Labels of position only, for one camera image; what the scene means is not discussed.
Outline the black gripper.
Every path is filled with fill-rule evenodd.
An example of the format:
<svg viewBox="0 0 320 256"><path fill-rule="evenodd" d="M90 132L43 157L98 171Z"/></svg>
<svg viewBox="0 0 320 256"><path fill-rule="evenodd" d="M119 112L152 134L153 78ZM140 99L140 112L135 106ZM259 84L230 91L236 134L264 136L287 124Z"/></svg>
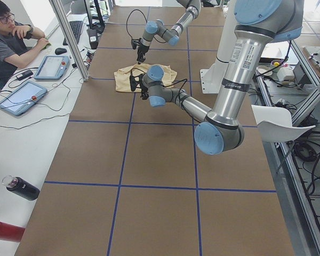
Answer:
<svg viewBox="0 0 320 256"><path fill-rule="evenodd" d="M149 98L148 88L143 84L142 80L139 81L139 88L141 89L141 96L142 100L147 100Z"/></svg>
<svg viewBox="0 0 320 256"><path fill-rule="evenodd" d="M139 40L137 43L138 51L137 51L137 62L138 64L142 64L146 60L146 53L149 50L149 46L144 45L144 43Z"/></svg>

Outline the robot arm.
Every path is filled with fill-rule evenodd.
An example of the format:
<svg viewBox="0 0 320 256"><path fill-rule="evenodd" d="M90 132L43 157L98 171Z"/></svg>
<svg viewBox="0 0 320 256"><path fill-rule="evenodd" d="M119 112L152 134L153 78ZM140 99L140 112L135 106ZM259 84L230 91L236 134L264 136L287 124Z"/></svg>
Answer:
<svg viewBox="0 0 320 256"><path fill-rule="evenodd" d="M164 22L160 19L155 21L147 21L143 35L139 39L132 39L132 48L138 49L137 51L137 62L138 64L143 63L146 60L145 54L148 52L150 45L158 35L166 43L171 46L177 45L181 34L184 29L195 20L201 11L201 2L199 0L189 0L189 1L177 1L185 9L185 13L182 17L168 29L164 26Z"/></svg>
<svg viewBox="0 0 320 256"><path fill-rule="evenodd" d="M236 40L213 108L183 89L164 86L164 72L158 65L141 75L141 93L147 95L153 107L172 102L198 120L194 139L203 153L217 155L237 148L244 139L237 116L263 50L268 43L300 36L303 5L303 1L236 1L228 10L227 15L236 20Z"/></svg>

